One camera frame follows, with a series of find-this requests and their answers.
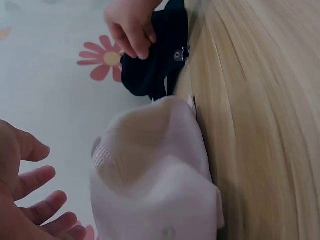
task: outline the flower petal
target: flower petal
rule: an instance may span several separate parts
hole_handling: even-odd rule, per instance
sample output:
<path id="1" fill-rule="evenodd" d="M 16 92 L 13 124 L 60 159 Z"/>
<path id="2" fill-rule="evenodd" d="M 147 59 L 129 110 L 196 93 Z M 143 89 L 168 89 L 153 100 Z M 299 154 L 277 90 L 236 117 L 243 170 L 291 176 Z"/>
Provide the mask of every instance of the flower petal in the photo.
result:
<path id="1" fill-rule="evenodd" d="M 104 48 L 107 50 L 107 52 L 111 52 L 112 50 L 112 46 L 111 46 L 111 42 L 108 36 L 104 35 L 100 37 L 100 42 L 102 44 L 102 46 L 104 46 Z"/>
<path id="2" fill-rule="evenodd" d="M 95 52 L 90 52 L 90 51 L 82 51 L 80 52 L 80 57 L 85 58 L 85 59 L 98 59 L 99 54 Z"/>
<path id="3" fill-rule="evenodd" d="M 100 55 L 103 55 L 106 50 L 104 50 L 101 46 L 93 43 L 93 42 L 86 42 L 84 45 L 83 45 L 86 49 L 89 49 L 91 51 L 94 51 Z"/>
<path id="4" fill-rule="evenodd" d="M 95 81 L 103 81 L 110 71 L 110 66 L 100 65 L 96 67 L 90 74 L 90 77 Z"/>
<path id="5" fill-rule="evenodd" d="M 85 229 L 86 229 L 86 236 L 85 236 L 84 240 L 95 240 L 94 228 L 91 225 L 89 225 Z"/>
<path id="6" fill-rule="evenodd" d="M 96 65 L 96 64 L 101 64 L 101 60 L 99 59 L 82 60 L 82 61 L 78 61 L 77 64 L 79 66 Z"/>
<path id="7" fill-rule="evenodd" d="M 119 67 L 113 67 L 113 80 L 117 83 L 121 83 L 121 69 Z"/>
<path id="8" fill-rule="evenodd" d="M 112 47 L 112 52 L 115 52 L 117 54 L 120 54 L 120 52 L 122 51 L 121 47 L 118 44 L 114 44 Z"/>

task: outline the adult hand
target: adult hand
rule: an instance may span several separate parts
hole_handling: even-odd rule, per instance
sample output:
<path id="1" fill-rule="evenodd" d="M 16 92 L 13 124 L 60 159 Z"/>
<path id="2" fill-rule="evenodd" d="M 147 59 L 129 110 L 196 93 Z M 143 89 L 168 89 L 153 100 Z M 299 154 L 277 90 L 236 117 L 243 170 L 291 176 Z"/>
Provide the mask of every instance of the adult hand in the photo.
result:
<path id="1" fill-rule="evenodd" d="M 157 36 L 151 16 L 162 0 L 113 0 L 104 20 L 115 42 L 132 58 L 145 60 Z"/>
<path id="2" fill-rule="evenodd" d="M 0 120 L 0 239 L 2 240 L 83 240 L 86 230 L 76 226 L 77 217 L 67 212 L 49 220 L 67 201 L 62 191 L 29 208 L 18 208 L 15 201 L 25 198 L 56 175 L 51 166 L 19 174 L 21 160 L 39 162 L 50 153 L 30 133 Z"/>

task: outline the white garment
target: white garment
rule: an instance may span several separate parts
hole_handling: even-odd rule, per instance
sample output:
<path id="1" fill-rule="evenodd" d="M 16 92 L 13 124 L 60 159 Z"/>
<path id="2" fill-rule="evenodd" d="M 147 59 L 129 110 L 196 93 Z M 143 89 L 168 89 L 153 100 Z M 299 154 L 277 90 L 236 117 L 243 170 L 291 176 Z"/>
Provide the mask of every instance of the white garment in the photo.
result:
<path id="1" fill-rule="evenodd" d="M 185 101 L 165 97 L 116 118 L 96 140 L 92 158 L 101 240 L 216 239 L 224 225 L 221 194 Z"/>

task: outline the flower pattern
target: flower pattern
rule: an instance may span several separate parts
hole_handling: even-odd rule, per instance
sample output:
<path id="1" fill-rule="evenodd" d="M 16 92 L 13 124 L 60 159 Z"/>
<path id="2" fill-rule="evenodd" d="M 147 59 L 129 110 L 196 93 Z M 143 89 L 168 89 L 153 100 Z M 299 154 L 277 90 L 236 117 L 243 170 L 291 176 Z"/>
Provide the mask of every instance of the flower pattern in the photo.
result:
<path id="1" fill-rule="evenodd" d="M 76 226 L 82 226 L 81 222 L 78 221 Z M 86 236 L 85 236 L 84 240 L 100 240 L 99 237 L 97 237 L 95 239 L 95 237 L 96 237 L 95 230 L 91 225 L 87 226 L 85 229 L 86 229 Z"/>
<path id="2" fill-rule="evenodd" d="M 11 31 L 10 27 L 0 30 L 0 40 L 5 40 L 8 37 L 10 31 Z"/>
<path id="3" fill-rule="evenodd" d="M 93 42 L 86 42 L 83 46 L 91 51 L 80 52 L 80 57 L 87 60 L 78 61 L 79 66 L 99 65 L 90 74 L 95 81 L 103 81 L 112 68 L 113 80 L 121 82 L 121 63 L 120 59 L 123 55 L 121 48 L 115 43 L 111 45 L 108 36 L 101 36 L 100 42 L 102 46 Z"/>

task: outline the yellow flower center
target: yellow flower center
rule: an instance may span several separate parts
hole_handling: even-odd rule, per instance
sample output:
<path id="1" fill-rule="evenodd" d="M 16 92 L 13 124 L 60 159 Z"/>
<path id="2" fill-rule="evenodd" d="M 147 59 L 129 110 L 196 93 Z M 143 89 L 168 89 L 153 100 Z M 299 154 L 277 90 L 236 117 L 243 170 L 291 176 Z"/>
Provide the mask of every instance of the yellow flower center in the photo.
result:
<path id="1" fill-rule="evenodd" d="M 121 57 L 120 57 L 119 53 L 116 53 L 113 51 L 107 52 L 103 57 L 105 64 L 108 66 L 115 66 L 115 65 L 119 64 L 120 59 L 121 59 Z"/>

